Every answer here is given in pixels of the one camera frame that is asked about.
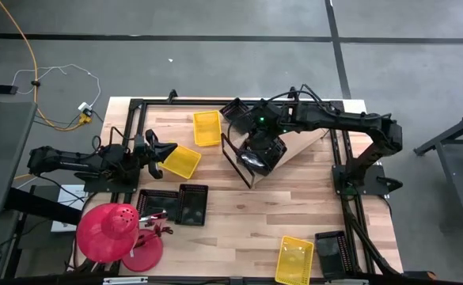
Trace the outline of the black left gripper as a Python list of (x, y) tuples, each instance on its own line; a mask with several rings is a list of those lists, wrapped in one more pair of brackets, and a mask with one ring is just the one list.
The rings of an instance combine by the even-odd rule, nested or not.
[[(177, 148), (175, 142), (160, 142), (157, 135), (152, 129), (146, 131), (146, 141), (149, 144), (149, 174), (154, 179), (161, 179), (163, 172), (159, 169), (158, 163), (164, 162), (168, 156)], [(135, 136), (133, 138), (133, 151), (129, 161), (129, 170), (131, 175), (136, 174), (144, 166), (146, 157), (147, 144), (143, 136)]]

